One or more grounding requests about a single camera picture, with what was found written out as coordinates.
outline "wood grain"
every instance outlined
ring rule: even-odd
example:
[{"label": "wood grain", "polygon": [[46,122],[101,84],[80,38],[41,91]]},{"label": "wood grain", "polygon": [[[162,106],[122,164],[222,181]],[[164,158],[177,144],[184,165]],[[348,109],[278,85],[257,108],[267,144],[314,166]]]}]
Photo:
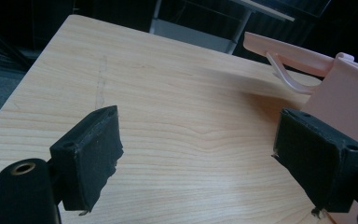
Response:
[{"label": "wood grain", "polygon": [[308,96],[271,72],[71,16],[0,111],[0,171],[48,160],[49,146],[89,112],[117,105],[117,173],[91,214],[61,208],[63,223],[317,223],[304,190],[270,157],[281,108]]}]

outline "pencil mark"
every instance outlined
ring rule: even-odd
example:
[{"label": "pencil mark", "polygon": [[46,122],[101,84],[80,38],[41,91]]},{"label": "pencil mark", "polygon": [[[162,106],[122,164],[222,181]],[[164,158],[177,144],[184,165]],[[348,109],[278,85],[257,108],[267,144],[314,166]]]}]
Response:
[{"label": "pencil mark", "polygon": [[104,96],[103,89],[106,83],[106,79],[103,77],[103,73],[106,72],[107,68],[107,57],[104,55],[100,60],[100,68],[98,71],[98,80],[97,80],[97,93],[95,95],[95,109],[100,109],[103,107]]},{"label": "pencil mark", "polygon": [[14,104],[14,106],[16,106],[17,109],[20,110],[20,107],[16,103],[13,102],[13,104]]}]

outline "pink plastic object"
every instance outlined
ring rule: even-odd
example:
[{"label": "pink plastic object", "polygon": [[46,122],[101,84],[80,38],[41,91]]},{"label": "pink plastic object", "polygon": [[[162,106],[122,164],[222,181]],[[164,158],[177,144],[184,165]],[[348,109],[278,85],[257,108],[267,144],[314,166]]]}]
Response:
[{"label": "pink plastic object", "polygon": [[[351,55],[339,53],[335,59],[260,35],[245,33],[243,45],[268,58],[278,77],[290,89],[310,94],[302,111],[358,141],[358,63]],[[294,81],[283,64],[324,77],[319,86]],[[355,223],[358,203],[349,214],[331,214],[337,223]]]},{"label": "pink plastic object", "polygon": [[[311,95],[316,91],[317,86],[305,86],[298,83],[287,73],[283,67],[284,64],[318,77],[325,77],[333,67],[334,59],[331,57],[262,35],[245,32],[243,46],[254,53],[267,57],[276,76],[288,88],[298,93]],[[354,60],[351,55],[345,53],[339,53],[336,58]]]}]

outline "wooden table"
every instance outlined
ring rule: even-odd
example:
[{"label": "wooden table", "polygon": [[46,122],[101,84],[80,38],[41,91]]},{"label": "wooden table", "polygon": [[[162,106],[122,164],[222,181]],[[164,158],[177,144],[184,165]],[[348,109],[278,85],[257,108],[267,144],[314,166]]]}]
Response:
[{"label": "wooden table", "polygon": [[316,223],[303,189],[270,157],[281,108],[308,96],[271,72],[70,16],[0,111],[0,171],[48,160],[89,112],[117,105],[117,172],[91,214],[61,208],[63,223]]}]

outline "bolt hole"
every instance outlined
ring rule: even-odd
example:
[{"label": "bolt hole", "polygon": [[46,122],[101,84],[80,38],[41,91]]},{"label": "bolt hole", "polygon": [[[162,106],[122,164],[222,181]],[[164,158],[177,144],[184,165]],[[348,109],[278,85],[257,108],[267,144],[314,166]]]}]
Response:
[{"label": "bolt hole", "polygon": [[73,142],[67,142],[67,143],[63,144],[63,147],[72,147],[74,145],[75,145],[75,143],[73,143]]},{"label": "bolt hole", "polygon": [[21,163],[21,164],[18,164],[17,166],[15,166],[11,170],[11,173],[13,175],[24,175],[24,174],[32,171],[34,168],[35,168],[35,164],[33,162],[25,162],[25,163]]},{"label": "bolt hole", "polygon": [[347,148],[354,151],[358,150],[358,147],[354,145],[347,145]]},{"label": "bolt hole", "polygon": [[309,118],[309,117],[310,117],[310,115],[309,115],[309,114],[304,113],[304,112],[302,112],[302,115],[303,115],[304,117],[307,117],[307,118]]}]

